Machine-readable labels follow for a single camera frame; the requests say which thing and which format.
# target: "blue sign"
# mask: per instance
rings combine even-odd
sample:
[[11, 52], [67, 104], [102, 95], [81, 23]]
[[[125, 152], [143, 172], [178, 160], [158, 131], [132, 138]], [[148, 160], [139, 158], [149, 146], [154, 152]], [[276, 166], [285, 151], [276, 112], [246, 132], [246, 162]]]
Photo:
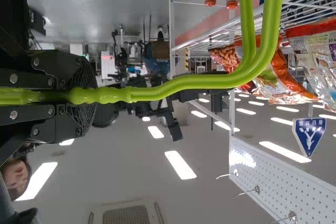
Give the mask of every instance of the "blue sign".
[[311, 157], [326, 131], [325, 118], [299, 118], [294, 119], [293, 134], [298, 141], [302, 153]]

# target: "yellow and black stripe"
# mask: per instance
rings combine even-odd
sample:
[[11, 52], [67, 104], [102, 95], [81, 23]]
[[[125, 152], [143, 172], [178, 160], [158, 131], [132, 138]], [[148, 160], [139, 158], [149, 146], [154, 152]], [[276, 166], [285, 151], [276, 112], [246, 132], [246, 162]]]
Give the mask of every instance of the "yellow and black stripe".
[[189, 48], [185, 49], [185, 70], [189, 72]]

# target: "ceiling vent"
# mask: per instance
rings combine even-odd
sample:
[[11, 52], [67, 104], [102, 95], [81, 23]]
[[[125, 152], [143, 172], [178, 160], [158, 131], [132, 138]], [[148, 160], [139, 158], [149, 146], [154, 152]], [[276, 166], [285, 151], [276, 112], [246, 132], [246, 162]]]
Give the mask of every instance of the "ceiling vent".
[[135, 200], [99, 206], [90, 213], [88, 223], [163, 224], [163, 220], [153, 200]]

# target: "chip bag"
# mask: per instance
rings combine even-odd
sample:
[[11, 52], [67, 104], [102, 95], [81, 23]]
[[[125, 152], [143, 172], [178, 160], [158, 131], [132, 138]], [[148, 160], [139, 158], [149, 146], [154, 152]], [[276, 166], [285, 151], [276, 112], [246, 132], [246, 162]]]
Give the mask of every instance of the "chip bag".
[[325, 108], [336, 111], [336, 17], [288, 29], [286, 36]]
[[[260, 35], [256, 36], [257, 47], [260, 47]], [[288, 72], [287, 62], [279, 49], [277, 50], [266, 69], [253, 80], [260, 93], [273, 104], [302, 104], [317, 101], [317, 96], [307, 91]], [[242, 41], [236, 41], [236, 52], [243, 55]]]
[[[212, 60], [222, 67], [227, 73], [235, 71], [239, 66], [241, 58], [236, 54], [236, 49], [234, 45], [226, 46], [223, 48], [214, 48], [208, 50]], [[255, 84], [250, 81], [247, 84], [238, 87], [239, 90], [245, 93], [254, 93], [257, 90]]]

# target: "green handle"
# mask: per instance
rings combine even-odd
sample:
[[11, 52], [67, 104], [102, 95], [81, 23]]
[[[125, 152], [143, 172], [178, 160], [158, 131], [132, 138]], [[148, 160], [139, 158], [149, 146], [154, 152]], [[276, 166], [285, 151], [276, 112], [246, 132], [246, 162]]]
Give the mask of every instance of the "green handle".
[[270, 63], [277, 48], [282, 0], [265, 0], [261, 43], [256, 52], [252, 0], [240, 0], [244, 59], [241, 66], [226, 75], [181, 76], [155, 88], [126, 87], [123, 89], [101, 87], [98, 89], [73, 88], [68, 92], [16, 89], [3, 95], [0, 104], [28, 104], [41, 101], [69, 101], [82, 103], [115, 103], [118, 101], [156, 101], [185, 89], [228, 89], [248, 83], [256, 78]]

